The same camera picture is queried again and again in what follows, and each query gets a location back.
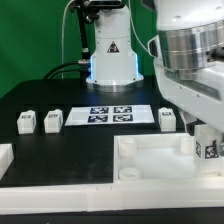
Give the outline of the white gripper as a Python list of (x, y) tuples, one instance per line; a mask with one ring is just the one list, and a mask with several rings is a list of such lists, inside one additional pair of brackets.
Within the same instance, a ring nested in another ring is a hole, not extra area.
[(181, 108), (185, 131), (193, 135), (198, 118), (222, 132), (215, 137), (215, 148), (224, 157), (224, 63), (199, 69), (195, 80), (180, 80), (166, 74), (159, 61), (154, 62), (154, 68), (162, 96)]

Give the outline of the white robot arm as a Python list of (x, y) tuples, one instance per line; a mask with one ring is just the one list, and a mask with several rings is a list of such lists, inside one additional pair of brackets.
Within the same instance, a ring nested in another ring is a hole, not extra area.
[[(224, 0), (142, 0), (157, 13), (148, 41), (162, 96), (216, 129), (224, 155)], [(96, 50), (87, 86), (121, 91), (143, 80), (130, 44), (131, 9), (123, 0), (87, 0), (94, 11)]]

